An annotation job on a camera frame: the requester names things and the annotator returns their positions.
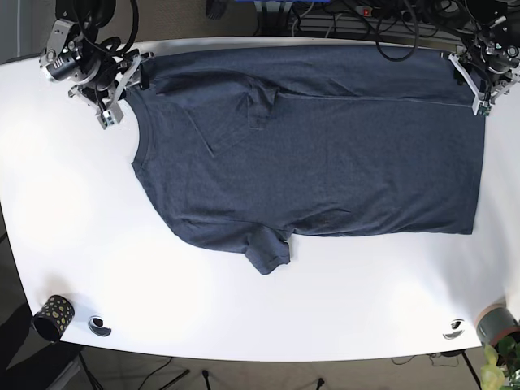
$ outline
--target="robotic arm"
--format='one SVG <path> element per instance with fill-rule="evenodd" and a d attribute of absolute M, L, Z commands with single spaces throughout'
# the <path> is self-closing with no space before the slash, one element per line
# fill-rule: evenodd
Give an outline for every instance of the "robotic arm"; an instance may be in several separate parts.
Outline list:
<path fill-rule="evenodd" d="M 114 16 L 115 0 L 57 0 L 57 20 L 40 57 L 40 68 L 48 80 L 76 83 L 69 97 L 78 97 L 93 107 L 103 128 L 118 124 L 123 118 L 118 101 L 125 97 L 127 87 L 149 86 L 141 64 L 153 54 L 129 51 L 139 25 L 137 0 L 130 3 L 132 32 L 120 49 L 118 37 L 96 43 L 99 29 Z"/>
<path fill-rule="evenodd" d="M 133 19 L 126 45 L 119 48 L 118 37 L 96 42 L 99 29 L 114 15 L 115 1 L 56 0 L 57 20 L 40 57 L 41 70 L 50 81 L 76 83 L 69 96 L 93 107 L 103 128 L 123 118 L 118 101 L 127 87 L 148 88 L 141 64 L 153 57 L 129 51 L 139 24 L 137 0 L 129 0 Z M 519 7 L 520 0 L 417 1 L 415 9 L 439 30 L 460 38 L 463 50 L 445 57 L 457 69 L 459 83 L 466 82 L 473 91 L 476 115 L 489 115 L 497 98 L 520 81 Z"/>
<path fill-rule="evenodd" d="M 497 98 L 520 81 L 520 2 L 450 0 L 453 14 L 466 17 L 458 26 L 438 11 L 445 9 L 445 2 L 424 0 L 423 10 L 438 29 L 461 39 L 464 50 L 445 57 L 457 69 L 459 82 L 473 91 L 474 113 L 488 116 Z"/>

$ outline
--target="t-shirt sleeve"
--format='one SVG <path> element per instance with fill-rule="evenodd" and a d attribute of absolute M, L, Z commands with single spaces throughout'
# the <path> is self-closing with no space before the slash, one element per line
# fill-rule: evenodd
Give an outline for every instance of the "t-shirt sleeve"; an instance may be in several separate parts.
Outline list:
<path fill-rule="evenodd" d="M 182 240 L 200 248 L 245 254 L 262 275 L 290 262 L 287 243 L 290 234 L 287 232 L 239 221 L 205 223 L 184 220 L 182 225 L 181 230 L 176 229 Z"/>

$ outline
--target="floor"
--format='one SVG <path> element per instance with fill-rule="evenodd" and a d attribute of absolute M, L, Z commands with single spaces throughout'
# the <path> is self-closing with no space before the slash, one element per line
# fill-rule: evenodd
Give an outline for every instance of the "floor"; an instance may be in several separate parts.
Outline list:
<path fill-rule="evenodd" d="M 229 12 L 221 20 L 207 20 L 205 0 L 146 0 L 141 1 L 141 26 L 138 41 L 175 39 L 184 37 L 250 36 L 256 30 L 254 6 L 249 2 L 232 2 Z M 112 23 L 102 37 L 112 35 L 123 39 L 130 31 L 129 2 L 119 0 Z M 32 51 L 39 52 L 48 37 L 54 20 L 54 1 L 33 0 Z M 0 215 L 0 236 L 5 232 Z M 24 302 L 24 291 L 16 271 L 9 242 L 0 245 L 0 323 Z M 13 363 L 24 360 L 46 345 L 31 333 Z M 483 364 L 480 349 L 468 351 L 479 372 Z M 124 353 L 87 348 L 84 357 L 89 369 L 107 390 L 136 390 L 153 370 L 167 362 L 167 357 Z M 201 371 L 210 372 L 214 390 L 314 390 L 317 379 L 326 384 L 323 390 L 436 390 L 477 388 L 461 357 L 399 357 L 359 362 L 257 363 L 218 362 L 175 358 L 164 370 L 152 376 L 143 387 L 157 389 L 184 369 L 191 372 L 171 389 L 205 389 Z M 88 390 L 89 382 L 81 371 L 67 386 L 69 390 Z"/>

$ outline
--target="metal bracket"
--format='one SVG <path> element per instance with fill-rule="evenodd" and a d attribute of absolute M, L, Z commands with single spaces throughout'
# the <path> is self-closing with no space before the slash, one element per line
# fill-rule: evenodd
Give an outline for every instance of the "metal bracket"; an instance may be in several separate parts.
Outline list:
<path fill-rule="evenodd" d="M 45 67 L 52 63 L 62 52 L 72 26 L 74 26 L 72 22 L 63 19 L 54 22 L 52 33 L 47 41 L 47 47 L 40 56 L 40 67 Z"/>
<path fill-rule="evenodd" d="M 479 88 L 471 78 L 468 71 L 461 65 L 459 59 L 460 57 L 456 54 L 450 54 L 448 56 L 449 61 L 453 64 L 453 66 L 461 73 L 464 80 L 471 88 L 471 91 L 474 94 L 473 101 L 473 113 L 475 115 L 485 115 L 488 116 L 491 111 L 491 102 L 486 100 L 484 93 L 480 92 Z"/>

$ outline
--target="green leaf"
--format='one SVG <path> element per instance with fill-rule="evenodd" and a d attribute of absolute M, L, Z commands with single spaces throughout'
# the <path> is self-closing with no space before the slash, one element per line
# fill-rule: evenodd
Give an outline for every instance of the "green leaf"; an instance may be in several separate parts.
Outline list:
<path fill-rule="evenodd" d="M 483 390 L 499 390 L 505 382 L 502 370 L 491 364 L 480 369 L 481 384 Z"/>
<path fill-rule="evenodd" d="M 484 346 L 484 357 L 487 360 L 487 364 L 490 364 L 492 366 L 496 366 L 496 362 L 498 362 L 498 353 L 489 344 L 486 344 Z"/>
<path fill-rule="evenodd" d="M 517 347 L 517 342 L 511 336 L 506 336 L 498 342 L 498 352 L 507 358 Z"/>

